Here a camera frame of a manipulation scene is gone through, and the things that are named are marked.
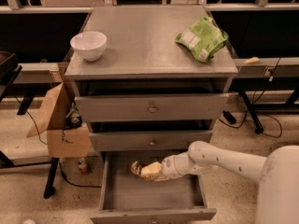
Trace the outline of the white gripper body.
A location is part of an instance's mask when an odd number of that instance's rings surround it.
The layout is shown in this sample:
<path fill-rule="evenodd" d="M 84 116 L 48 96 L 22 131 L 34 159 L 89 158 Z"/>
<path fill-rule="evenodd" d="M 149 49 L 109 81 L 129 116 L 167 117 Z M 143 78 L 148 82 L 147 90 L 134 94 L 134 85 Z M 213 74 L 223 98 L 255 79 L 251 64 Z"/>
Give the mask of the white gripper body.
<path fill-rule="evenodd" d="M 176 156 L 166 157 L 162 161 L 162 174 L 168 179 L 177 179 L 181 177 L 176 167 Z"/>

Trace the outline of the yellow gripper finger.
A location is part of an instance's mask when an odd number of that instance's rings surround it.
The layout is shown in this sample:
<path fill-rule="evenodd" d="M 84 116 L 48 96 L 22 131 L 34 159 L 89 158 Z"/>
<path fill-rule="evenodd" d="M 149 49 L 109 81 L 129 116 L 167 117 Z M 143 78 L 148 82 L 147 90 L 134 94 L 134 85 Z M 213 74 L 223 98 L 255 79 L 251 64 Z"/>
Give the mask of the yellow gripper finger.
<path fill-rule="evenodd" d="M 150 182 L 160 182 L 169 180 L 169 178 L 164 175 L 147 175 L 147 180 Z"/>
<path fill-rule="evenodd" d="M 162 165 L 159 162 L 154 162 L 141 169 L 142 176 L 159 175 L 162 171 Z"/>

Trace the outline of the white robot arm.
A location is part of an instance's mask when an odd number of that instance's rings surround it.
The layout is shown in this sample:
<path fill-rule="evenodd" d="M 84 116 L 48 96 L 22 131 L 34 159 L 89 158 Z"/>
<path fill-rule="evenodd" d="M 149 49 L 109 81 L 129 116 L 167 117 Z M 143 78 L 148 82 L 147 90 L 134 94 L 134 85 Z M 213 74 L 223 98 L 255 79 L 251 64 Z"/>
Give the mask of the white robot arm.
<path fill-rule="evenodd" d="M 137 173 L 149 181 L 164 181 L 200 175 L 214 167 L 259 185 L 255 224 L 299 224 L 299 146 L 280 147 L 263 157 L 196 141 L 186 152 L 156 161 Z"/>

